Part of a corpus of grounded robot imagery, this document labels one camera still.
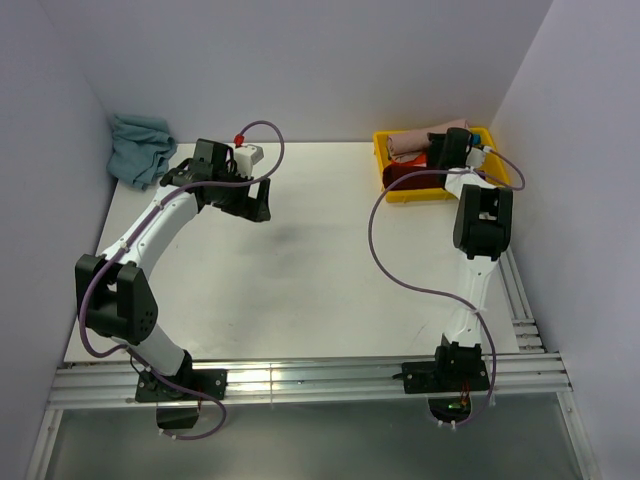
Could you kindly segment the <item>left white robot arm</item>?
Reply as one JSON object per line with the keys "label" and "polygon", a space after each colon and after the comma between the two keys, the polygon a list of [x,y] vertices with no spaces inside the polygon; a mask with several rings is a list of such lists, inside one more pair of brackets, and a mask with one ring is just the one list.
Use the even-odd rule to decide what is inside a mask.
{"label": "left white robot arm", "polygon": [[210,384],[193,369],[189,352],[158,325],[158,305],[148,283],[156,263],[182,228],[204,208],[251,222],[270,220],[270,182],[255,180],[261,147],[238,136],[233,146],[200,139],[194,153],[168,170],[148,207],[111,247],[83,255],[75,265],[78,322],[87,333],[113,340],[143,365],[139,387],[160,401],[193,399]]}

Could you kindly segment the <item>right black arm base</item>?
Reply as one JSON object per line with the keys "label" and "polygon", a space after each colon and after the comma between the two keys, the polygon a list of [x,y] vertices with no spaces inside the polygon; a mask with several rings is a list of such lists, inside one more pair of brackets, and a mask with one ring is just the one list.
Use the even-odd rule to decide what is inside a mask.
{"label": "right black arm base", "polygon": [[428,408],[437,422],[451,426],[470,419],[472,393],[492,391],[479,343],[467,347],[443,340],[433,360],[404,362],[392,379],[402,382],[407,395],[444,394],[429,399]]}

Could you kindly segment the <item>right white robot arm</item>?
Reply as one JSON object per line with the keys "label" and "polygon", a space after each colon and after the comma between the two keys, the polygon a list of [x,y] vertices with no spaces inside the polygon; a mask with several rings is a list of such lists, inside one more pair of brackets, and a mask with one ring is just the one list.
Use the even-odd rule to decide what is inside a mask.
{"label": "right white robot arm", "polygon": [[460,253],[455,298],[461,302],[436,350],[435,383],[452,390],[467,374],[482,366],[481,313],[490,278],[511,239],[513,191],[508,183],[486,172],[484,161],[493,149],[471,131],[450,127],[429,133],[428,166],[441,170],[440,185],[457,199],[453,245]]}

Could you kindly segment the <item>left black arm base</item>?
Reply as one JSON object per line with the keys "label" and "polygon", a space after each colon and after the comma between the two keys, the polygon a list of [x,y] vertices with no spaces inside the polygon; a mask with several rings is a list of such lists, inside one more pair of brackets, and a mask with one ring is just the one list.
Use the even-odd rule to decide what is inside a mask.
{"label": "left black arm base", "polygon": [[176,388],[153,373],[143,371],[139,374],[134,401],[138,404],[154,404],[158,428],[178,437],[185,436],[188,430],[196,426],[205,402],[213,403],[221,414],[213,427],[213,432],[217,432],[227,419],[227,410],[222,404],[227,380],[228,371],[224,369],[195,370],[187,386]]}

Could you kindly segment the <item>pink printed t-shirt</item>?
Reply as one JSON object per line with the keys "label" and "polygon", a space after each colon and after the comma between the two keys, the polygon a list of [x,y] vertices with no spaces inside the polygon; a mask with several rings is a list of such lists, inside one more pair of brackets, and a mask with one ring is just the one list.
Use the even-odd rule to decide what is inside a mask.
{"label": "pink printed t-shirt", "polygon": [[457,119],[436,126],[389,134],[386,140],[389,160],[394,164],[407,165],[416,156],[427,154],[429,133],[445,133],[450,127],[467,129],[469,124],[466,119]]}

